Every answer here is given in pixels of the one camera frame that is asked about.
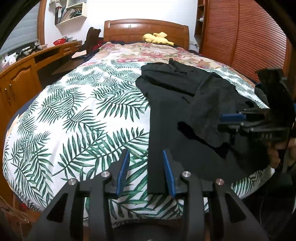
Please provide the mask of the person's right hand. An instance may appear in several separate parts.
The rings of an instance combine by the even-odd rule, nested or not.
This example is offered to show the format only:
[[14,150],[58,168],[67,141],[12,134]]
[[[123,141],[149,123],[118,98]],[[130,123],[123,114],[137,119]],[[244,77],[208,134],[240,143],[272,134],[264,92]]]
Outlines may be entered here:
[[[268,156],[270,159],[269,165],[271,168],[277,168],[280,164],[279,150],[286,148],[287,142],[277,143],[274,146],[271,143],[268,143]],[[295,138],[290,139],[287,151],[288,151],[288,166],[292,166],[295,163]]]

